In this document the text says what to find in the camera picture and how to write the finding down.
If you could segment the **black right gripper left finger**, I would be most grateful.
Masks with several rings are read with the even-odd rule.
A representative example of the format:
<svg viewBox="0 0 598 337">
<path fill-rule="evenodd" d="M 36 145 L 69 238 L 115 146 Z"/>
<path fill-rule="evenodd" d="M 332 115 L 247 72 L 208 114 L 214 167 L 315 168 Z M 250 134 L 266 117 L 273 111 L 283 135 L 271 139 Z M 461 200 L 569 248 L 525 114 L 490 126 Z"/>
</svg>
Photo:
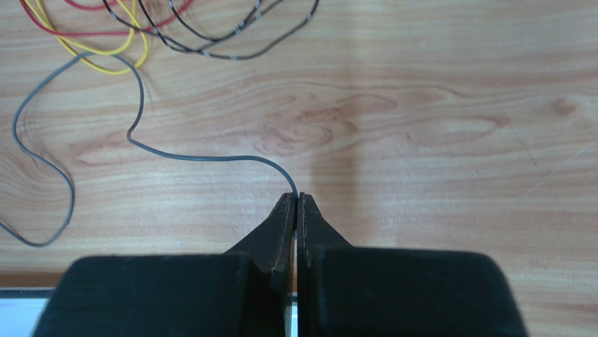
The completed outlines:
<svg viewBox="0 0 598 337">
<path fill-rule="evenodd" d="M 289 336 L 295 195 L 223 253 L 87 256 L 35 336 Z"/>
</svg>

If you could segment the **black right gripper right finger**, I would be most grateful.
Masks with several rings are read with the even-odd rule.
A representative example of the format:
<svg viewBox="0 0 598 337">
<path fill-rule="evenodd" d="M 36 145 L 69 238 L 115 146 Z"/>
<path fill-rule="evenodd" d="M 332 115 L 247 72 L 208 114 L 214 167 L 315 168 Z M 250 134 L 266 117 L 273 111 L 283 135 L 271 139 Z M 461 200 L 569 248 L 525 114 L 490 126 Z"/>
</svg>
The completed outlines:
<svg viewBox="0 0 598 337">
<path fill-rule="evenodd" d="M 300 336 L 526 336 L 506 276 L 469 251 L 353 246 L 297 202 Z"/>
</svg>

